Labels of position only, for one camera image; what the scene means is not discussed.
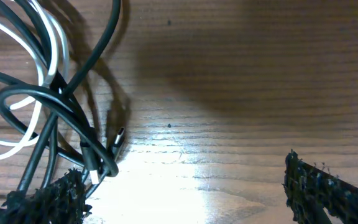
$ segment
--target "tabletop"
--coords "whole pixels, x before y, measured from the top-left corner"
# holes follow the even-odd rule
[[[111,1],[42,3],[68,34],[73,73]],[[37,83],[31,57],[1,32],[0,72]],[[291,149],[358,187],[358,1],[122,0],[75,95],[104,144],[127,130],[120,173],[87,201],[85,223],[293,223],[282,186]],[[32,108],[15,115],[28,122]],[[78,150],[59,124],[61,145]],[[1,117],[0,137],[21,138]],[[0,205],[31,152],[0,161]],[[46,165],[44,153],[31,192]],[[71,167],[60,159],[54,178]]]

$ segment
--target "bundle of cables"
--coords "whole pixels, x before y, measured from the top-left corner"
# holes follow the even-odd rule
[[[0,13],[3,14],[19,31],[20,36],[0,23],[0,29],[14,38],[23,46],[33,58],[37,73],[38,86],[30,85],[14,77],[0,72],[0,82],[7,87],[0,90],[0,115],[16,130],[23,134],[19,142],[12,142],[0,139],[0,145],[12,147],[4,154],[0,154],[0,160],[13,156],[20,149],[35,144],[29,162],[20,180],[17,191],[26,195],[31,180],[35,174],[37,165],[41,159],[44,149],[49,150],[48,164],[41,189],[46,188],[52,179],[57,156],[67,159],[79,166],[84,167],[82,171],[82,183],[91,176],[92,185],[85,196],[88,198],[106,177],[114,177],[118,173],[116,164],[120,145],[122,144],[124,130],[121,129],[113,143],[114,147],[107,150],[99,141],[96,131],[90,126],[85,112],[73,95],[74,90],[87,76],[89,70],[101,56],[116,28],[121,1],[112,1],[112,11],[99,42],[92,51],[85,64],[74,74],[73,78],[66,83],[69,71],[69,50],[65,33],[58,21],[49,14],[37,0],[15,0],[25,11],[36,30],[38,38],[30,31],[25,23],[6,4],[0,0]],[[63,70],[58,71],[59,62],[59,39],[62,46]],[[29,95],[26,99],[6,104],[6,98],[14,95]],[[11,112],[35,102],[34,112],[28,126],[19,121]],[[40,115],[41,107],[48,108],[51,113],[46,120],[40,134],[34,132]],[[62,119],[80,136],[81,154],[69,152],[58,146],[58,118]]]

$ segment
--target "wooden surface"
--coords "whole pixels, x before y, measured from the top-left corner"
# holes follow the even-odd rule
[[[81,63],[111,2],[56,2]],[[111,105],[128,118],[120,174],[88,200],[86,223],[292,223],[281,185],[291,148],[358,186],[358,1],[124,0],[122,12],[76,92],[103,142],[121,125],[106,125]],[[36,83],[30,57],[1,33],[0,71]],[[31,110],[16,114],[28,122]],[[20,139],[5,126],[0,136]],[[31,150],[0,161],[0,204]],[[60,161],[55,177],[69,167]]]

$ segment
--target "metal connector tip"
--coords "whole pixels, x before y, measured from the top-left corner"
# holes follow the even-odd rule
[[[92,184],[99,184],[100,183],[100,175],[97,170],[91,170],[89,172],[89,175],[91,176],[91,182]]]

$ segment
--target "wood grain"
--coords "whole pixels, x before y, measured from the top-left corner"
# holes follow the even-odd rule
[[[61,12],[74,72],[111,2],[59,2],[64,12],[44,4]],[[358,1],[123,0],[122,11],[76,92],[102,142],[122,125],[106,124],[117,105],[128,117],[121,172],[89,199],[86,223],[292,223],[281,186],[291,148],[358,186]],[[1,33],[0,71],[36,83],[30,57]],[[16,115],[28,122],[31,109]],[[1,137],[20,138],[5,126]],[[31,150],[0,161],[0,203]],[[33,189],[46,164],[47,154]],[[55,177],[69,167],[60,161]]]

